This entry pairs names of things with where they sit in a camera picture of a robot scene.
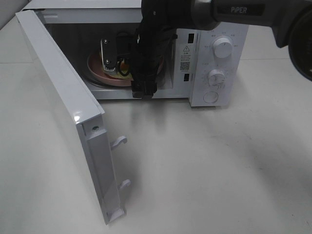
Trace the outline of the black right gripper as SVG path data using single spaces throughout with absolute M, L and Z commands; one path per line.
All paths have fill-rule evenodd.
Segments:
M 176 29 L 161 25 L 153 27 L 141 23 L 131 45 L 130 70 L 134 80 L 154 79 Z M 117 73 L 117 45 L 112 39 L 102 39 L 101 60 L 106 73 Z

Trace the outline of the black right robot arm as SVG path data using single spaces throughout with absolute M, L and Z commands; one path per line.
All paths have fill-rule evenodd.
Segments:
M 276 45 L 288 47 L 297 71 L 312 78 L 312 3 L 309 0 L 143 0 L 142 21 L 130 47 L 134 85 L 153 84 L 161 46 L 176 29 L 213 30 L 222 22 L 272 29 Z

